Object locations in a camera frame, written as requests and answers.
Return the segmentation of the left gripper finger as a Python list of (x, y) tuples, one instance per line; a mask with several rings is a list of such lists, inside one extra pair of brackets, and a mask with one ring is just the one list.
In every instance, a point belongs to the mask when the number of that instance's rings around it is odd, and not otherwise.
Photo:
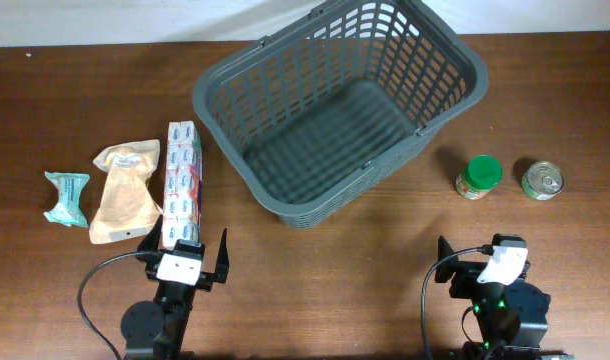
[(156, 252), (159, 248), (163, 216), (160, 215), (151, 229), (137, 247), (138, 252)]
[(225, 284), (229, 274), (229, 255), (227, 250), (227, 229), (224, 228), (219, 244), (218, 255), (216, 259), (214, 282)]

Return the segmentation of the brown paper pouch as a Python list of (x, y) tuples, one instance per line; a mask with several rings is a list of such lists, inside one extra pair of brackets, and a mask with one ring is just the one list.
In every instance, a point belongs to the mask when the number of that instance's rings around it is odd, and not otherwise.
[(93, 164), (107, 176), (89, 226), (92, 244), (115, 243), (151, 231), (162, 214), (148, 189), (159, 156), (160, 141), (152, 139), (109, 146), (94, 158)]

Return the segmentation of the multipack of tissue packets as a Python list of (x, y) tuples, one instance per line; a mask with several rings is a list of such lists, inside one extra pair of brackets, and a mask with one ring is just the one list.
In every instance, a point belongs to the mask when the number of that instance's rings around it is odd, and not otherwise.
[(199, 240), (202, 148), (193, 121), (171, 122), (167, 140), (161, 240), (171, 250)]

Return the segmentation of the teal snack wrapper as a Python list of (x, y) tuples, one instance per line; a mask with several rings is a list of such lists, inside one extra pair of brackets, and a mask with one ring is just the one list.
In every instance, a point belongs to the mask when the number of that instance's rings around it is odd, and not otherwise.
[(51, 223), (87, 228), (88, 221), (80, 209), (80, 196), (90, 176), (61, 172), (45, 172), (44, 175), (58, 192), (56, 205), (50, 211), (44, 212), (44, 217)]

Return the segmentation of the green lid jar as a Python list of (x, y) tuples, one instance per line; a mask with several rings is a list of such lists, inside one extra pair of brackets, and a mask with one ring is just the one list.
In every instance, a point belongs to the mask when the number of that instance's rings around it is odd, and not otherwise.
[(477, 200), (494, 189), (502, 178), (503, 169), (496, 158), (478, 155), (458, 175), (455, 188), (462, 197)]

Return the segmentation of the small tin can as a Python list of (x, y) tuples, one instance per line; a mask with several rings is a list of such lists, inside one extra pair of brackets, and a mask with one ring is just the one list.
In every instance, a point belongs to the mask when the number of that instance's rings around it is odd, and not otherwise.
[(524, 193), (535, 200), (549, 200), (564, 188), (564, 177), (559, 167), (551, 162), (532, 164), (521, 178)]

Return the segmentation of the grey plastic shopping basket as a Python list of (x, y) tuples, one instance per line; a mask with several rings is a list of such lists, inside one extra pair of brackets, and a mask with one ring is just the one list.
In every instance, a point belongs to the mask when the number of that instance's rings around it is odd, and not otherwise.
[(424, 2), (327, 1), (206, 70), (193, 107), (256, 201), (310, 228), (413, 160), (488, 84)]

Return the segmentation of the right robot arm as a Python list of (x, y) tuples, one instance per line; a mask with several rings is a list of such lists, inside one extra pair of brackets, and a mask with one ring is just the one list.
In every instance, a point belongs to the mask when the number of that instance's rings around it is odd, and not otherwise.
[(493, 236), (476, 249), (486, 262), (464, 261), (466, 252), (455, 251), (438, 239), (435, 281), (450, 284), (449, 295), (471, 302), (467, 313), (475, 316), (482, 339), (468, 339), (464, 359), (537, 359), (540, 342), (548, 330), (546, 319), (551, 296), (526, 281), (530, 263), (527, 244), (517, 235)]

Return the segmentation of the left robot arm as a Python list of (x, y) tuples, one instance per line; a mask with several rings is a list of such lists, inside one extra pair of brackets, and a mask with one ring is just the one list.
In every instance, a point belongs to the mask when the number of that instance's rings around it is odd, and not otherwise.
[(162, 227), (159, 218), (137, 247), (136, 258), (145, 264), (147, 278), (158, 286), (153, 299), (133, 304), (121, 319), (127, 359), (193, 359), (194, 353), (184, 351), (182, 343), (195, 294), (209, 292), (214, 284), (227, 280), (226, 232), (221, 235), (215, 270), (206, 272), (202, 269), (205, 245), (179, 240), (171, 250), (160, 248)]

